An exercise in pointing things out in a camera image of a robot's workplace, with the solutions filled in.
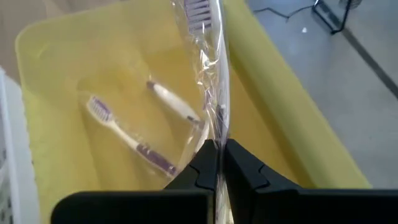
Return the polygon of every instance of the yellow plastic bin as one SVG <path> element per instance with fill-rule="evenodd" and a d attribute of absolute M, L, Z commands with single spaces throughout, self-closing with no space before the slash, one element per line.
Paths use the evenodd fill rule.
<path fill-rule="evenodd" d="M 368 187 L 244 3 L 226 0 L 225 16 L 232 62 L 231 137 L 303 186 Z M 151 190 L 165 184 L 147 180 L 130 152 L 97 131 L 101 128 L 82 113 L 78 90 L 102 92 L 112 86 L 112 93 L 134 95 L 148 78 L 134 74 L 151 72 L 198 105 L 195 74 L 168 1 L 117 2 L 43 21 L 19 34 L 16 51 L 44 223 L 55 204 L 74 192 Z M 135 98 L 137 105 L 145 105 L 148 97 Z M 123 101 L 115 103 L 122 113 L 124 106 Z M 146 113 L 156 113 L 149 111 L 156 110 L 122 116 L 146 122 L 152 128 L 143 131 L 144 137 L 158 142 L 157 147 L 166 144 L 165 153 L 178 158 L 181 152 L 173 149 L 181 149 L 176 139 L 187 127 L 161 112 L 146 121 Z M 180 126 L 178 133 L 164 131 L 171 124 Z M 107 140 L 93 142 L 93 133 Z M 108 163 L 109 158 L 117 162 Z"/>

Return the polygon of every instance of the toothbrush handle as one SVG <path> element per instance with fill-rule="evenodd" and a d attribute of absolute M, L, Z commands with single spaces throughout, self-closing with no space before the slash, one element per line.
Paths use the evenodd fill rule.
<path fill-rule="evenodd" d="M 177 168 L 165 159 L 165 157 L 151 150 L 148 145 L 139 144 L 136 150 L 147 161 L 166 172 L 169 176 L 174 177 L 177 174 Z"/>
<path fill-rule="evenodd" d="M 123 131 L 119 125 L 114 123 L 112 125 L 113 130 L 119 135 L 129 147 L 140 156 L 142 156 L 146 161 L 150 162 L 153 166 L 156 166 L 161 171 L 165 172 L 167 175 L 174 177 L 177 174 L 177 168 L 171 164 L 164 156 L 150 149 L 149 146 L 141 144 L 130 137 L 125 131 Z"/>

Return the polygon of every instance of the clear plastic bag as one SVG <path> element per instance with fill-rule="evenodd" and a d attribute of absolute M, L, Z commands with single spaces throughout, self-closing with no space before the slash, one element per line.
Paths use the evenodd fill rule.
<path fill-rule="evenodd" d="M 216 222 L 227 220 L 227 191 L 223 175 L 223 150 L 229 129 L 229 69 L 222 20 L 222 0 L 172 0 L 176 21 L 205 93 L 205 111 L 218 147 L 219 172 Z"/>

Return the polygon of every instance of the floor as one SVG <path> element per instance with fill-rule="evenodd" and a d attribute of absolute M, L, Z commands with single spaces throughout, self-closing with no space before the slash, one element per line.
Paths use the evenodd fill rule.
<path fill-rule="evenodd" d="M 338 1 L 325 2 L 335 14 L 342 15 Z M 248 1 L 252 10 L 272 7 L 284 14 L 313 3 Z M 395 83 L 397 7 L 395 0 L 383 4 L 364 0 L 348 20 L 353 36 Z M 330 35 L 310 9 L 288 22 L 270 11 L 257 12 L 256 17 L 373 186 L 398 187 L 398 101 L 367 61 L 345 35 Z"/>

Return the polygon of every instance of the black cable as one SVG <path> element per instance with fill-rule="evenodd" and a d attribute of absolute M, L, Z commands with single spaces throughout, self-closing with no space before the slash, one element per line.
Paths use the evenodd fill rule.
<path fill-rule="evenodd" d="M 289 13 L 288 15 L 285 15 L 285 14 L 283 14 L 283 13 L 281 13 L 281 12 L 278 12 L 278 11 L 276 11 L 275 9 L 271 8 L 271 7 L 266 7 L 266 8 L 264 8 L 264 9 L 255 9 L 255 10 L 253 10 L 253 13 L 264 12 L 264 11 L 270 11 L 270 12 L 274 13 L 274 14 L 277 15 L 277 16 L 280 16 L 280 17 L 285 18 L 285 19 L 286 19 L 286 22 L 288 22 L 289 19 L 290 19 L 292 16 L 296 15 L 297 13 L 301 12 L 301 11 L 304 10 L 304 9 L 309 9 L 309 8 L 311 8 L 311 7 L 313 7 L 313 5 L 302 7 L 302 8 L 300 8 L 300 9 L 294 10 L 293 12 Z"/>

